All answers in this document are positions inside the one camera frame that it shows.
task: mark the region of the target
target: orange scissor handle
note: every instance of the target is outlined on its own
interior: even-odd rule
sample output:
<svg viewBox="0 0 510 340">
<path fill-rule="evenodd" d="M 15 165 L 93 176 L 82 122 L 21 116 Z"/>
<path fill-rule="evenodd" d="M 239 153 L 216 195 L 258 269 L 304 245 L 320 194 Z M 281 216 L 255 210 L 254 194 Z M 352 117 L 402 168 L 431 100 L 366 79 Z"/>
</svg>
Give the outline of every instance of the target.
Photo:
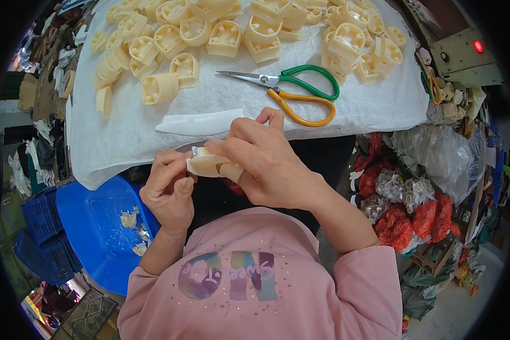
<svg viewBox="0 0 510 340">
<path fill-rule="evenodd" d="M 300 125 L 309 126 L 309 127 L 319 127 L 324 126 L 325 124 L 329 123 L 334 118 L 334 113 L 336 113 L 336 109 L 334 107 L 334 104 L 324 98 L 315 97 L 315 96 L 301 96 L 301 95 L 293 95 L 285 91 L 275 92 L 274 89 L 268 89 L 268 95 L 274 99 L 278 105 L 283 109 L 283 111 L 289 116 L 292 120 L 299 123 Z M 318 121 L 310 121 L 306 119 L 302 119 L 299 116 L 296 115 L 296 113 L 291 110 L 289 105 L 287 105 L 286 101 L 284 99 L 292 99 L 292 100 L 298 100 L 302 102 L 314 102 L 319 103 L 327 106 L 330 110 L 330 112 L 327 115 L 327 118 L 323 120 Z"/>
</svg>

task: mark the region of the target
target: scissor blade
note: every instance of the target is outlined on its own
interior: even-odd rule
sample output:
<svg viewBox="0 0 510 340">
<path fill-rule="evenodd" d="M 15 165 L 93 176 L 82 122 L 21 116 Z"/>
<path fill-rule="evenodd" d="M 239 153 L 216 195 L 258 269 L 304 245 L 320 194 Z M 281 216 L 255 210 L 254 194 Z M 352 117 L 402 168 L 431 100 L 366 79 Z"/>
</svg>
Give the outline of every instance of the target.
<svg viewBox="0 0 510 340">
<path fill-rule="evenodd" d="M 279 81 L 279 77 L 277 77 L 277 76 L 258 75 L 255 73 L 234 72 L 234 71 L 218 71 L 218 73 L 220 73 L 222 75 L 246 80 L 248 82 L 263 85 L 263 86 L 266 86 L 269 88 L 275 87 Z"/>
</svg>

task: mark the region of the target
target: scissors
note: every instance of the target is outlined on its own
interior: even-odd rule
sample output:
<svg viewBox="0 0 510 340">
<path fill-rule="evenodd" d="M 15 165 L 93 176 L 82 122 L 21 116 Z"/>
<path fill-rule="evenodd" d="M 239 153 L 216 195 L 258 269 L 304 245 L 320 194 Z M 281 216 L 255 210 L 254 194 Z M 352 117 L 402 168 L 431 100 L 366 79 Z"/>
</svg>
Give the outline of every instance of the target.
<svg viewBox="0 0 510 340">
<path fill-rule="evenodd" d="M 302 71 L 315 71 L 319 72 L 320 74 L 324 75 L 332 84 L 333 88 L 333 95 L 328 95 L 324 92 L 321 92 L 320 90 L 316 89 L 312 85 L 300 80 L 299 78 L 294 78 L 291 75 L 295 73 L 299 73 Z M 332 101 L 336 100 L 338 96 L 340 95 L 340 87 L 338 86 L 338 83 L 336 79 L 325 69 L 315 66 L 315 65 L 300 65 L 297 67 L 292 67 L 291 69 L 287 69 L 285 71 L 282 71 L 282 74 L 280 76 L 269 76 L 269 75 L 258 75 L 255 73 L 244 73 L 244 72 L 232 72 L 232 71 L 218 71 L 218 73 L 222 75 L 227 75 L 231 77 L 235 77 L 238 79 L 246 80 L 248 82 L 252 82 L 255 84 L 266 86 L 270 89 L 266 92 L 272 99 L 274 99 L 279 106 L 283 109 L 283 111 L 289 116 L 292 120 L 295 122 L 309 127 L 319 127 L 324 126 L 325 124 L 329 123 L 333 117 L 334 113 L 336 112 L 336 109 L 334 107 L 334 104 Z M 313 94 L 313 96 L 303 96 L 303 95 L 293 95 L 291 93 L 282 91 L 279 89 L 278 82 L 288 82 L 293 83 L 296 85 L 299 85 L 303 89 L 309 91 Z M 319 121 L 310 121 L 306 119 L 302 119 L 299 116 L 297 116 L 296 113 L 291 110 L 289 105 L 287 105 L 286 101 L 284 99 L 292 99 L 292 100 L 298 100 L 303 102 L 314 102 L 319 103 L 327 106 L 329 108 L 329 113 L 327 115 L 327 118 Z"/>
</svg>

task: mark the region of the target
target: clear plastic bag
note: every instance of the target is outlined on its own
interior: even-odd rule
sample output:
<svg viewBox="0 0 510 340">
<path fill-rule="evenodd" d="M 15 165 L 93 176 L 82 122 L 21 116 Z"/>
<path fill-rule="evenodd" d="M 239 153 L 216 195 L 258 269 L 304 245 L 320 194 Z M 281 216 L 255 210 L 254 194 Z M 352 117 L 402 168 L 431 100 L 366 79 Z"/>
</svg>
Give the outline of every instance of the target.
<svg viewBox="0 0 510 340">
<path fill-rule="evenodd" d="M 428 177 L 455 203 L 462 202 L 482 177 L 486 140 L 478 126 L 470 140 L 449 126 L 416 126 L 394 132 L 390 141 L 398 156 L 424 166 Z"/>
</svg>

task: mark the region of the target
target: green scissor handle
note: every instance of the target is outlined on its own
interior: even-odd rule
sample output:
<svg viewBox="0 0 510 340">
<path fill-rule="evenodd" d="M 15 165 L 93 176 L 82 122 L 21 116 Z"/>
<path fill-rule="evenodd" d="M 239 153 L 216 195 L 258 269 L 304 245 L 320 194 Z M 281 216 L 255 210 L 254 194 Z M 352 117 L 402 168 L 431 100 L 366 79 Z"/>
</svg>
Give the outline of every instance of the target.
<svg viewBox="0 0 510 340">
<path fill-rule="evenodd" d="M 315 71 L 315 72 L 319 72 L 322 75 L 324 75 L 332 84 L 333 95 L 330 96 L 324 92 L 321 92 L 320 90 L 318 90 L 315 87 L 313 87 L 312 85 L 300 80 L 299 78 L 294 78 L 291 76 L 295 73 L 299 73 L 302 71 Z M 309 91 L 313 95 L 315 95 L 317 97 L 325 98 L 330 101 L 335 101 L 338 98 L 338 96 L 340 95 L 340 87 L 338 86 L 338 82 L 336 81 L 336 79 L 334 79 L 332 74 L 328 73 L 327 70 L 325 70 L 319 66 L 315 66 L 315 65 L 300 65 L 297 67 L 292 67 L 290 69 L 284 70 L 284 71 L 282 71 L 282 75 L 279 76 L 279 80 L 281 82 L 289 82 L 289 83 L 299 85 L 300 87 Z"/>
</svg>

